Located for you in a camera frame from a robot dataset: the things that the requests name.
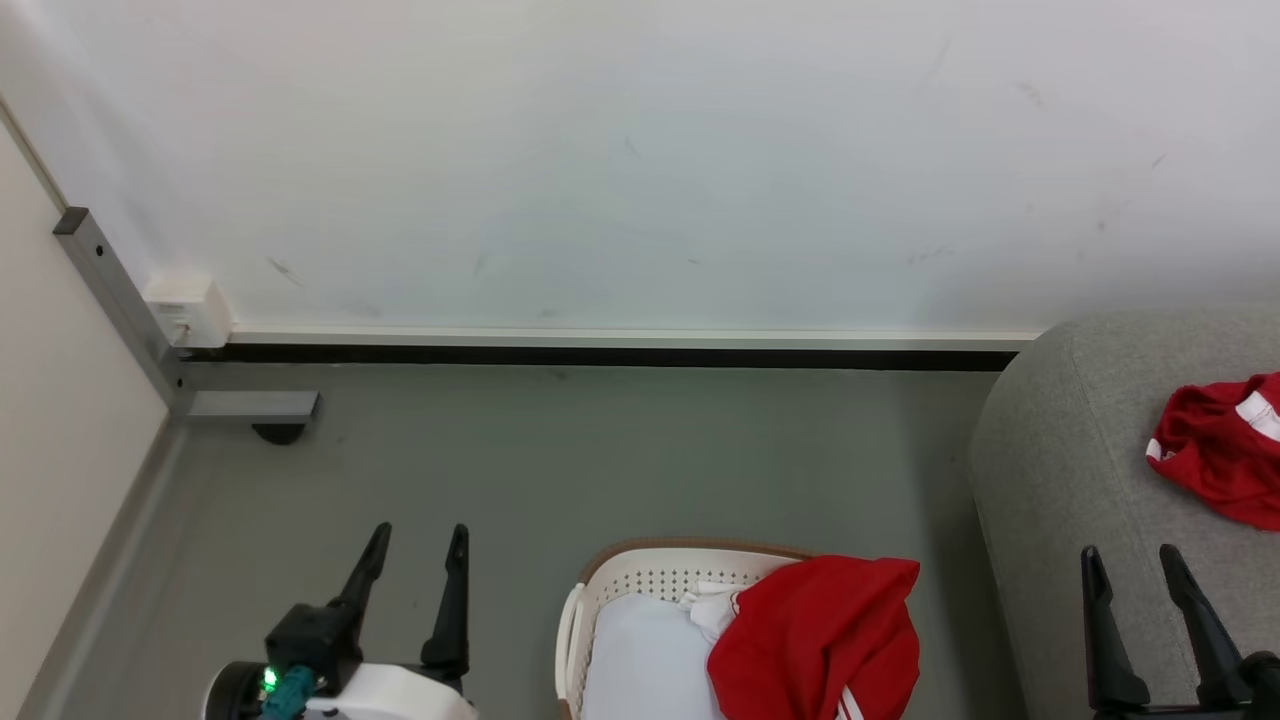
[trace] laundry basket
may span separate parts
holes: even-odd
[[[580,720],[595,618],[634,592],[678,602],[698,580],[750,584],[815,553],[737,541],[644,538],[609,547],[593,560],[564,600],[556,634],[556,694],[563,720]]]

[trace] brown basket rim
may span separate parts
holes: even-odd
[[[632,550],[666,550],[666,548],[686,548],[686,550],[733,550],[739,552],[755,552],[759,555],[777,555],[780,557],[790,557],[792,560],[810,560],[818,557],[818,552],[812,552],[799,547],[791,547],[786,544],[768,544],[759,542],[748,542],[731,538],[703,538],[703,537],[649,537],[649,538],[632,538],[628,541],[622,541],[613,543],[591,559],[582,569],[582,574],[579,575],[577,580],[580,583],[589,584],[591,577],[595,571],[600,569],[608,560],[616,555],[622,555],[623,552],[631,552]]]

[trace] white power socket box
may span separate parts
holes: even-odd
[[[232,334],[232,314],[210,279],[157,278],[142,293],[174,347],[221,347]]]

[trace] gray ottoman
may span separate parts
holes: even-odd
[[[1147,441],[1184,384],[1280,370],[1280,306],[1126,311],[1059,325],[983,410],[972,483],[1028,710],[1088,717],[1079,555],[1096,544],[1155,703],[1199,678],[1157,550],[1181,550],[1243,655],[1280,652],[1280,536],[1220,518],[1153,473]]]

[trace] metal leg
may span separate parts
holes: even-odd
[[[320,407],[316,391],[207,391],[192,387],[178,352],[151,315],[102,229],[86,208],[68,208],[54,236],[115,325],[170,415],[182,421],[247,423],[262,439],[289,445]]]

